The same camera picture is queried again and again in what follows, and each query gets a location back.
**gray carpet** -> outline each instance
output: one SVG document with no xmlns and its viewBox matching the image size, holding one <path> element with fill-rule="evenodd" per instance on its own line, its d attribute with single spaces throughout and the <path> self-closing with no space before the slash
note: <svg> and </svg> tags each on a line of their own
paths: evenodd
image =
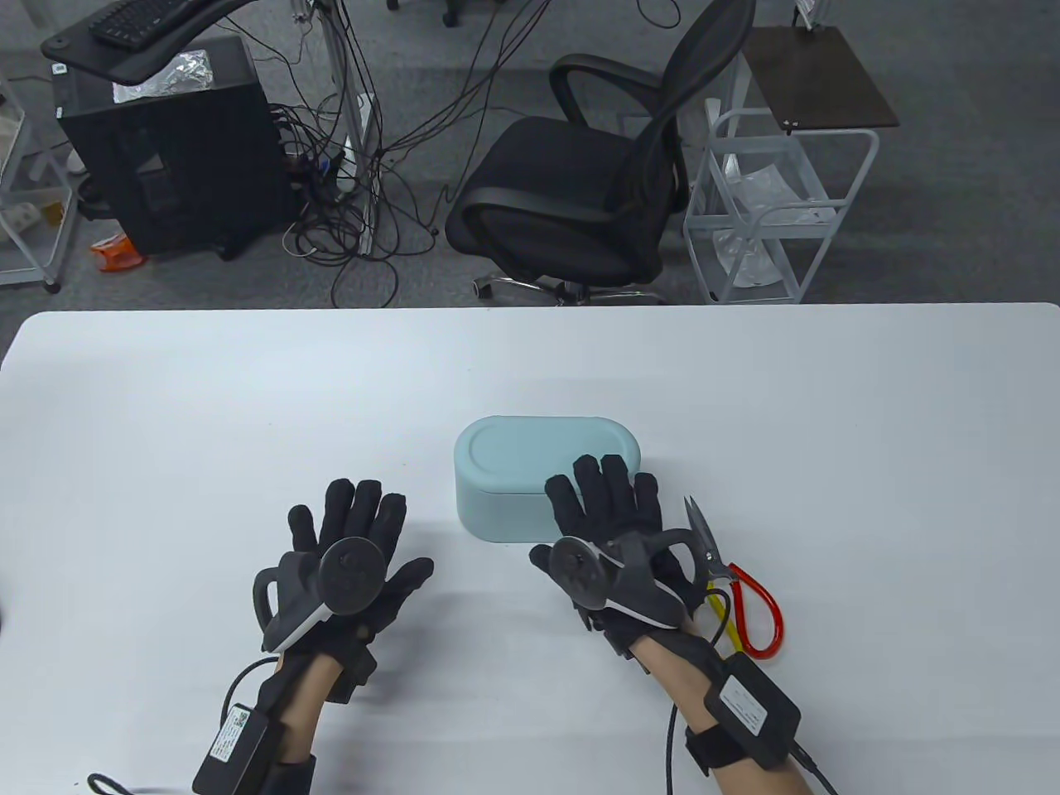
<svg viewBox="0 0 1060 795">
<path fill-rule="evenodd" d="M 679 2 L 686 24 L 704 4 Z M 672 13 L 665 0 L 643 4 L 660 19 Z M 90 8 L 93 3 L 81 5 Z M 499 21 L 507 21 L 517 5 L 509 0 Z M 391 14 L 383 0 L 351 3 L 388 130 L 413 127 L 454 95 L 492 4 L 470 0 L 463 24 L 454 30 L 442 28 L 441 7 L 441 0 L 409 0 Z M 1060 273 L 1053 265 L 1060 235 L 1060 56 L 1055 43 L 1060 6 L 1054 0 L 1026 0 L 1003 17 L 996 7 L 990 0 L 937 0 L 928 14 L 918 0 L 843 3 L 841 26 L 902 127 L 883 134 L 876 169 L 808 301 L 1060 301 Z M 758 21 L 787 22 L 790 8 L 790 0 L 761 0 Z M 285 2 L 254 3 L 236 19 L 290 56 L 298 52 L 299 34 Z M 494 41 L 498 35 L 494 30 Z M 658 31 L 640 20 L 634 0 L 556 0 L 501 72 L 491 104 L 558 116 L 546 78 L 556 57 L 586 51 L 657 69 L 678 37 L 679 31 Z M 254 51 L 268 56 L 260 48 Z M 330 92 L 325 64 L 315 31 L 296 68 L 313 102 Z M 41 59 L 17 53 L 0 60 L 0 68 L 8 75 L 47 73 Z M 259 68 L 270 98 L 297 101 L 285 67 L 265 61 Z M 35 114 L 51 124 L 47 142 L 60 141 L 49 119 L 49 87 L 24 82 L 19 89 Z M 616 112 L 630 109 L 599 86 L 586 84 L 577 91 L 596 124 L 616 128 Z M 703 134 L 696 112 L 701 106 L 696 103 L 682 120 L 691 146 Z M 476 157 L 514 118 L 505 110 L 487 116 Z M 459 175 L 475 128 L 474 121 L 457 125 L 402 166 L 424 210 Z M 819 165 L 826 175 L 837 175 L 849 162 L 848 156 L 826 151 Z M 443 222 L 444 209 L 438 226 Z M 49 310 L 329 305 L 334 272 L 288 257 L 279 236 L 260 241 L 231 263 L 201 253 L 159 258 L 138 270 L 103 275 L 87 253 L 102 232 L 96 224 L 78 225 L 59 295 L 46 295 L 37 285 L 0 288 L 0 353 L 26 317 Z M 417 234 L 414 229 L 403 233 L 408 245 L 416 245 L 409 236 Z M 393 230 L 383 234 L 391 240 Z M 668 233 L 662 248 L 667 267 L 655 287 L 672 301 L 699 302 L 682 241 Z M 0 258 L 14 255 L 8 246 L 0 247 Z M 394 265 L 401 277 L 399 306 L 474 305 L 470 280 L 491 269 L 484 260 L 454 252 L 444 235 L 429 253 L 399 258 Z M 341 282 L 339 303 L 376 305 L 389 294 L 391 279 L 382 265 L 359 265 Z"/>
</svg>

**chair backrest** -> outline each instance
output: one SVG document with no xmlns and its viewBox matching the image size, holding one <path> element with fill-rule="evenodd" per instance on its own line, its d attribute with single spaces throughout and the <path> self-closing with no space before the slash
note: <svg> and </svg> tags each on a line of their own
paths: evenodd
<svg viewBox="0 0 1060 795">
<path fill-rule="evenodd" d="M 657 247 L 673 212 L 677 174 L 684 175 L 677 112 L 740 53 L 755 22 L 756 0 L 713 0 L 682 38 L 662 73 L 662 99 L 637 137 L 607 196 L 607 209 L 641 208 L 644 228 L 630 242 Z"/>
</svg>

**keyboard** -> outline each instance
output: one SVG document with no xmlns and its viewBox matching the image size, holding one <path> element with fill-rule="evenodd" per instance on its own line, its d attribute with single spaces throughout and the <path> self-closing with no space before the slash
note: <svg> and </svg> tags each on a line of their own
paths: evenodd
<svg viewBox="0 0 1060 795">
<path fill-rule="evenodd" d="M 212 2 L 214 0 L 121 0 L 96 14 L 88 31 L 106 45 L 140 52 Z"/>
</svg>

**computer case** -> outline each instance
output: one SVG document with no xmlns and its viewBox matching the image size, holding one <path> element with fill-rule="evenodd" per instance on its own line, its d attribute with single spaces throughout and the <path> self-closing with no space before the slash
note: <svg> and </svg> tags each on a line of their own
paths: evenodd
<svg viewBox="0 0 1060 795">
<path fill-rule="evenodd" d="M 56 116 L 140 253 L 213 248 L 231 259 L 295 220 L 300 202 L 244 41 L 187 50 L 206 50 L 211 88 L 116 104 L 113 84 L 68 69 L 53 81 Z"/>
</svg>

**forearm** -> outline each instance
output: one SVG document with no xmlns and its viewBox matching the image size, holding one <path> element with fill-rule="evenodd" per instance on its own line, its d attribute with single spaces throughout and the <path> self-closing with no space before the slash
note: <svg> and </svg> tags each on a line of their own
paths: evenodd
<svg viewBox="0 0 1060 795">
<path fill-rule="evenodd" d="M 341 673 L 339 664 L 324 654 L 310 665 L 290 704 L 280 716 L 287 731 L 280 745 L 279 764 L 299 764 L 310 758 L 320 711 Z"/>
<path fill-rule="evenodd" d="M 651 638 L 640 638 L 630 651 L 673 699 L 693 732 L 699 735 L 718 725 L 703 705 L 710 681 L 702 671 Z M 773 771 L 743 759 L 714 770 L 713 775 L 724 795 L 811 795 L 791 759 Z"/>
</svg>

